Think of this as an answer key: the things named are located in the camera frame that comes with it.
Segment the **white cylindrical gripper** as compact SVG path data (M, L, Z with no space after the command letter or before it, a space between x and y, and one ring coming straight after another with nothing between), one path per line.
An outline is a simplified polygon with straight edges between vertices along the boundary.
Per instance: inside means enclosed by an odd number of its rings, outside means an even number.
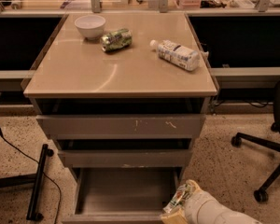
M211 194L202 189L194 180L187 180L189 192L193 193L185 202L184 210L180 207L170 213L162 214L163 224L227 224L223 214L227 207L219 203Z

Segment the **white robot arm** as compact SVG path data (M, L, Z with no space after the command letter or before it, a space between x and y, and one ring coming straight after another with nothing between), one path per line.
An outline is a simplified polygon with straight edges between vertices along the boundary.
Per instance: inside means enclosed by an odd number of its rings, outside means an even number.
M163 224L262 224L221 204L194 180L187 180L163 208Z

